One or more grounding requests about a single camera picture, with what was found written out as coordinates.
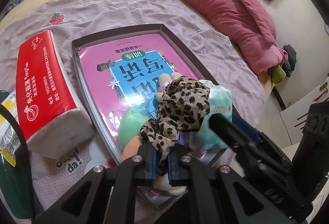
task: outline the strawberry print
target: strawberry print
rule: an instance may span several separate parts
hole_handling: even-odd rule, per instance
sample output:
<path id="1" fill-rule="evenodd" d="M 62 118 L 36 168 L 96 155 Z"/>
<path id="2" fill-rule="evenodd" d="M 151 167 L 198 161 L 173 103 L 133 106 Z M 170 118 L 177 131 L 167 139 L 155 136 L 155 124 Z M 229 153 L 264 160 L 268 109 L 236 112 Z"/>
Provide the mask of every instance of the strawberry print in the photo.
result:
<path id="1" fill-rule="evenodd" d="M 63 14 L 60 14 L 60 12 L 54 13 L 54 15 L 50 19 L 50 24 L 57 25 L 60 24 L 65 19 L 65 16 Z"/>

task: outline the pile of clothes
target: pile of clothes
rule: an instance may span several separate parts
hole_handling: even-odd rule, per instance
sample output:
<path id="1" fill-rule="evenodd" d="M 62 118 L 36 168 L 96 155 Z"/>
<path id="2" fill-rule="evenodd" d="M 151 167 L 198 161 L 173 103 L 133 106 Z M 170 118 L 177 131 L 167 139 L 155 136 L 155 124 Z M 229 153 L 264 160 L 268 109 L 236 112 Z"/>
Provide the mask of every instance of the pile of clothes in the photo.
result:
<path id="1" fill-rule="evenodd" d="M 22 3 L 23 1 L 24 0 L 12 0 L 12 1 L 10 1 L 4 9 L 4 12 L 5 12 L 4 16 L 6 16 L 9 13 L 9 11 L 11 11 L 15 6 Z"/>
<path id="2" fill-rule="evenodd" d="M 288 60 L 284 60 L 282 65 L 278 64 L 271 67 L 268 71 L 271 75 L 271 80 L 274 84 L 283 82 L 287 77 L 290 77 L 296 66 L 296 51 L 291 45 L 283 46 L 283 49 L 288 53 Z"/>

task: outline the cable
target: cable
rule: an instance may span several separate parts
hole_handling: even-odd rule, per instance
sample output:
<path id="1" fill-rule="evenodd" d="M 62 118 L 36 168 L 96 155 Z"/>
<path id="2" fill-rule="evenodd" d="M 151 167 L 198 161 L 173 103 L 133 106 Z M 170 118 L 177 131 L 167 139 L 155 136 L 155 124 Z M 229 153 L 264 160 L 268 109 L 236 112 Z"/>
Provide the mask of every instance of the cable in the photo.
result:
<path id="1" fill-rule="evenodd" d="M 27 147 L 26 140 L 24 138 L 21 128 L 19 127 L 19 124 L 15 120 L 14 116 L 12 116 L 12 114 L 2 104 L 0 104 L 0 115 L 2 115 L 15 130 L 17 137 L 19 138 L 19 142 L 21 143 L 23 153 L 26 156 L 26 159 L 22 159 L 21 161 L 26 162 L 25 168 L 27 170 L 26 171 L 27 185 L 29 188 L 29 197 L 30 197 L 30 205 L 31 205 L 31 221 L 33 223 L 36 219 L 36 211 L 35 211 L 35 204 L 34 204 L 32 172 L 31 172 L 29 149 Z"/>

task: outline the metal screw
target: metal screw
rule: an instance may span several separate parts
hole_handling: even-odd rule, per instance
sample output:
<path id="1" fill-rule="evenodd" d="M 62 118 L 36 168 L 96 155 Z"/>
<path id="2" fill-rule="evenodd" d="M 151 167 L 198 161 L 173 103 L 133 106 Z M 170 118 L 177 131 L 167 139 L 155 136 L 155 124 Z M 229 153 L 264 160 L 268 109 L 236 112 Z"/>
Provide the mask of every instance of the metal screw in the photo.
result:
<path id="1" fill-rule="evenodd" d="M 103 171 L 103 166 L 102 165 L 95 165 L 93 168 L 93 171 L 95 171 L 96 173 L 102 172 Z"/>
<path id="2" fill-rule="evenodd" d="M 184 163 L 188 163 L 192 160 L 191 156 L 188 156 L 188 155 L 184 155 L 182 156 L 181 160 L 184 162 Z"/>
<path id="3" fill-rule="evenodd" d="M 231 171 L 231 168 L 230 168 L 229 166 L 227 166 L 227 165 L 223 165 L 223 166 L 220 167 L 219 170 L 220 170 L 222 173 L 227 174 L 227 173 L 229 173 L 229 172 Z"/>
<path id="4" fill-rule="evenodd" d="M 138 162 L 142 161 L 142 157 L 140 155 L 135 155 L 135 156 L 133 156 L 133 161 L 138 163 Z"/>

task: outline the leopard print fabric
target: leopard print fabric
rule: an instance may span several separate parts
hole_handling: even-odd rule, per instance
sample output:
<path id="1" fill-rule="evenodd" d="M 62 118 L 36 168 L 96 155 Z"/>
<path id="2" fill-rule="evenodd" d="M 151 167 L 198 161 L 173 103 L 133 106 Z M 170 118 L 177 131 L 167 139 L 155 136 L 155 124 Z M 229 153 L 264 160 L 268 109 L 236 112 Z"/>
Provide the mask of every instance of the leopard print fabric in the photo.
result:
<path id="1" fill-rule="evenodd" d="M 181 76 L 165 89 L 157 108 L 157 119 L 150 118 L 140 130 L 142 143 L 151 143 L 160 157 L 158 174 L 167 173 L 166 158 L 178 140 L 178 131 L 197 132 L 210 112 L 210 89 L 199 81 Z"/>

